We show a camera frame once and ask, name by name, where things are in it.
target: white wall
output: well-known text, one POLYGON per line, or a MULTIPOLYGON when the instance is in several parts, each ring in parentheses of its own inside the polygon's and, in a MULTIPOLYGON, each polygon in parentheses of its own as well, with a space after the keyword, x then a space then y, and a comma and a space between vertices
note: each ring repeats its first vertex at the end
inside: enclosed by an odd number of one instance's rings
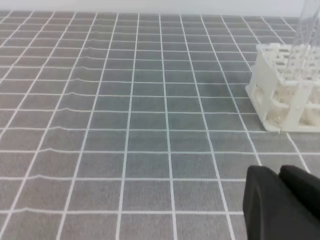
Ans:
POLYGON ((297 17, 303 2, 304 0, 0 0, 0 9, 297 17))

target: clear test tube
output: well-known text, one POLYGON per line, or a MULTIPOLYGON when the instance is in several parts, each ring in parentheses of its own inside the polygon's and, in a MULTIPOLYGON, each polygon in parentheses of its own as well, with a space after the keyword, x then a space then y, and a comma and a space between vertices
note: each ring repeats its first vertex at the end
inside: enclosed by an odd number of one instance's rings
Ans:
POLYGON ((302 75, 309 70, 308 62, 311 59, 308 59, 308 54, 311 44, 315 44, 312 37, 319 11, 320 0, 305 0, 286 66, 292 80, 303 79, 302 75))

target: white test tube rack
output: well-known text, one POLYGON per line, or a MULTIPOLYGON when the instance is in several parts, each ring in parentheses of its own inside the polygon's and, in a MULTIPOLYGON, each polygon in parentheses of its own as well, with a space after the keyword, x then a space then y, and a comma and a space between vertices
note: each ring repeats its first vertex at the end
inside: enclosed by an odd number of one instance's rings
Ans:
POLYGON ((267 131, 320 132, 319 60, 308 57, 308 71, 288 71, 291 48, 257 45, 247 94, 267 131))

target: gray grid mat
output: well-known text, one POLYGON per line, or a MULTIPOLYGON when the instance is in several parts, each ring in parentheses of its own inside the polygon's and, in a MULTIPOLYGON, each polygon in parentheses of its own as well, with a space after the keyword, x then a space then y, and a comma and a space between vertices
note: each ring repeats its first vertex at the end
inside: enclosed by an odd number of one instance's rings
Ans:
POLYGON ((320 176, 319 135, 264 132, 244 90, 296 24, 0 12, 0 239, 244 240, 249 165, 320 176))

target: black object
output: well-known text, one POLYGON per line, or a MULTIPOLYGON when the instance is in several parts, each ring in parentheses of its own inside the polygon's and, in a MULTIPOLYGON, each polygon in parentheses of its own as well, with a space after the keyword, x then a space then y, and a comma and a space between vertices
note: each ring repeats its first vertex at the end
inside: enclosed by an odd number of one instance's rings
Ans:
POLYGON ((248 240, 320 240, 320 179, 295 166, 279 176, 250 166, 243 214, 248 240))

